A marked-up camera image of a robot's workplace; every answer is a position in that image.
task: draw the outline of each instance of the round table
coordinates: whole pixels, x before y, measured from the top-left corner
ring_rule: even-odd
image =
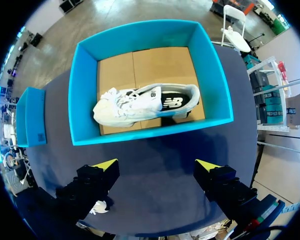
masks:
[[[228,82],[234,121],[200,130],[73,146],[68,119],[70,70],[51,81],[44,87],[47,144],[27,149],[38,186],[55,196],[56,187],[70,183],[83,165],[117,158],[120,177],[108,195],[114,205],[105,214],[89,213],[83,220],[86,225],[117,235],[157,237],[223,220],[221,209],[208,201],[193,177],[195,159],[229,165],[249,186],[256,159],[257,119],[244,61],[231,48],[216,45],[215,49]]]

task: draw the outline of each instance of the white sneaker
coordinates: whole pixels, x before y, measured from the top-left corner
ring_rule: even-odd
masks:
[[[101,95],[93,118],[101,125],[117,128],[161,117],[186,118],[199,99],[199,88],[193,84],[155,83],[137,90],[113,87]]]

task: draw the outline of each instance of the shoe sole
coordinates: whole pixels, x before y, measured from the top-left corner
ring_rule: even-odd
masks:
[[[189,116],[190,113],[191,113],[191,111],[188,111],[188,112],[185,112],[185,113],[176,114],[176,115],[173,115],[172,118],[173,119],[186,119]]]
[[[107,124],[101,124],[101,123],[99,123],[99,124],[102,125],[102,126],[112,127],[112,128],[130,128],[135,124],[135,122],[116,124],[116,125],[107,125]]]
[[[180,113],[180,114],[176,114],[176,115],[173,115],[172,118],[173,119],[186,119],[189,116],[190,113],[191,113],[191,111]],[[123,124],[116,124],[116,125],[106,125],[106,124],[101,124],[101,125],[108,126],[108,127],[113,127],[113,128],[130,128],[134,124],[135,124],[135,122],[132,122],[132,123],[123,123]]]

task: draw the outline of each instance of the teal box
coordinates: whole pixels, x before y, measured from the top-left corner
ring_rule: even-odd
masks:
[[[266,121],[268,124],[279,124],[283,121],[283,111],[281,104],[267,105]]]
[[[47,143],[44,109],[45,91],[28,87],[16,104],[16,135],[20,147]]]
[[[262,87],[262,91],[273,89],[274,86],[267,85]],[[279,90],[271,91],[268,93],[263,94],[264,101],[266,105],[271,104],[281,104],[280,92]]]
[[[101,135],[99,125],[92,117],[97,103],[98,61],[124,53],[164,47],[188,47],[199,83],[205,119]],[[206,31],[198,22],[172,19],[134,22],[79,42],[70,73],[68,116],[75,146],[176,134],[234,120],[226,76]]]

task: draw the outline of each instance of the concrete floor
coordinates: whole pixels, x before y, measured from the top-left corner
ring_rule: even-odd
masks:
[[[21,96],[29,86],[45,86],[71,67],[78,42],[119,25],[153,19],[197,21],[212,41],[221,41],[223,19],[209,11],[211,5],[212,0],[84,0],[54,24],[37,47],[29,46],[18,68],[13,96]],[[239,24],[233,28],[242,29]],[[251,40],[261,33],[265,33],[260,38],[263,43],[275,37],[271,29],[250,12],[244,36]],[[253,45],[259,44],[259,40],[253,42]]]

